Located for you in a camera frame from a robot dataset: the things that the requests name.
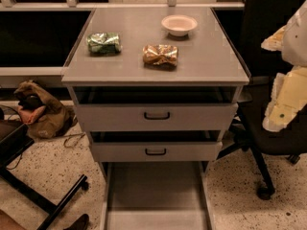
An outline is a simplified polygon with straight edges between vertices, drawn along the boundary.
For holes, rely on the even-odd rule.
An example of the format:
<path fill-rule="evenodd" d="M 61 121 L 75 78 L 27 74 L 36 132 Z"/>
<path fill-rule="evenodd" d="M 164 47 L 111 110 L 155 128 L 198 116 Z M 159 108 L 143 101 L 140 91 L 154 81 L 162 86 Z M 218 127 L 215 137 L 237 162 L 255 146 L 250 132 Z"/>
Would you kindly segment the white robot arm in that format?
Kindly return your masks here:
<path fill-rule="evenodd" d="M 276 75 L 262 123 L 265 130 L 279 132 L 307 104 L 307 1 L 261 47 L 280 51 L 282 59 L 293 65 L 287 74 Z"/>

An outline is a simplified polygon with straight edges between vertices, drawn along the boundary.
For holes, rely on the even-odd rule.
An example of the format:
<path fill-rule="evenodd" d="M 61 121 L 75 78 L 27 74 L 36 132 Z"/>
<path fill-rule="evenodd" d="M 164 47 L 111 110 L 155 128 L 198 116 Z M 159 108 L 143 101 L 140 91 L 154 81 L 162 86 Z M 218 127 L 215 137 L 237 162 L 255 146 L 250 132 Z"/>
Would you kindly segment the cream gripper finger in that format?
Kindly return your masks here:
<path fill-rule="evenodd" d="M 261 43 L 261 48 L 268 51 L 281 51 L 285 27 L 281 27 Z"/>
<path fill-rule="evenodd" d="M 271 101 L 265 111 L 262 126 L 279 132 L 307 104 L 307 68 L 295 66 L 287 74 L 278 73 L 274 79 Z"/>

